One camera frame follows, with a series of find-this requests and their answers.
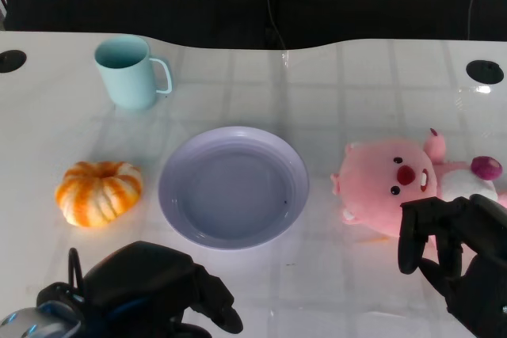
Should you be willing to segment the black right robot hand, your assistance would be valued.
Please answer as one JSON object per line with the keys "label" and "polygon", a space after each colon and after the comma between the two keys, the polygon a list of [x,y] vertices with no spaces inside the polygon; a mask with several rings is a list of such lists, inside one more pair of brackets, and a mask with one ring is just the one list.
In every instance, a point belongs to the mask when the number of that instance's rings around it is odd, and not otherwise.
{"label": "black right robot hand", "polygon": [[416,269],[476,337],[506,335],[506,209],[485,196],[402,205],[401,273]]}

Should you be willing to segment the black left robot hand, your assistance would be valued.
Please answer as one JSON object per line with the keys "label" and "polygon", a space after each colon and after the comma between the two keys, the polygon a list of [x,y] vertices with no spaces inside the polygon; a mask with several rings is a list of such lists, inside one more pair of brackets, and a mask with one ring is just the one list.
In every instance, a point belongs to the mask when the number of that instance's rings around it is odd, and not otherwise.
{"label": "black left robot hand", "polygon": [[136,241],[87,273],[71,249],[68,275],[86,337],[208,337],[206,329],[183,321],[187,309],[230,334],[243,330],[222,280],[175,249]]}

